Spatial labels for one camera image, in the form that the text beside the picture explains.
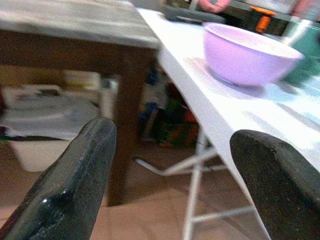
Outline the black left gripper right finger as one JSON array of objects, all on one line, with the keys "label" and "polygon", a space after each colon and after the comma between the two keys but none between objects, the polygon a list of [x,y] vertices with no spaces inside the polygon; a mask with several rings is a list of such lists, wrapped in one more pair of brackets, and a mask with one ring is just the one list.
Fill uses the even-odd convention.
[{"label": "black left gripper right finger", "polygon": [[229,140],[232,159],[273,240],[320,238],[320,173],[289,143],[242,129]]}]

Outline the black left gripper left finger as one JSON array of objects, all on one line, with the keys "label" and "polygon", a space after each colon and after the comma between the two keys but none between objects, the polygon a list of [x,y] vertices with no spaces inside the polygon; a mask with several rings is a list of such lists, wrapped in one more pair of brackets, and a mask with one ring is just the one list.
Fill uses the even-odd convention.
[{"label": "black left gripper left finger", "polygon": [[117,128],[89,121],[34,182],[0,229],[3,240],[88,240],[116,152]]}]

